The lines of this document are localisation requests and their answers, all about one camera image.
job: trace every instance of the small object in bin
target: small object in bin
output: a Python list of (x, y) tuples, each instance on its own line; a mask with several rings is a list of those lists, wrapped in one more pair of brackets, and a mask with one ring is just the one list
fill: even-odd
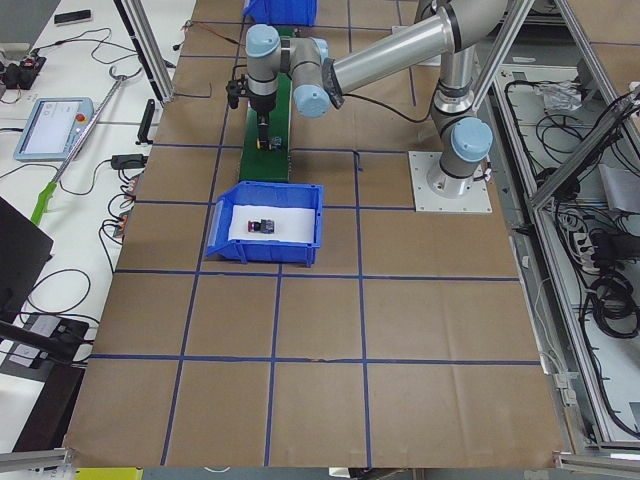
[(264, 218), (259, 222), (249, 221), (247, 227), (250, 232), (273, 233), (275, 231), (273, 220), (265, 220)]

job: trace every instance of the blue joint cap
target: blue joint cap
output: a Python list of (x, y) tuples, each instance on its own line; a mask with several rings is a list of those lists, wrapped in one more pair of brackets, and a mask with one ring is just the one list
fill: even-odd
[(477, 118), (463, 118), (451, 132), (453, 151), (465, 162), (476, 163), (482, 160), (489, 153), (492, 143), (491, 128)]
[(254, 25), (247, 31), (247, 55), (249, 57), (266, 57), (279, 45), (280, 35), (275, 28), (269, 25)]
[(327, 58), (329, 58), (329, 44), (322, 38), (311, 37), (311, 40), (316, 43), (318, 50), (320, 50), (320, 64), (322, 64)]
[(293, 91), (296, 108), (309, 118), (321, 117), (329, 110), (329, 95), (317, 85), (300, 85)]

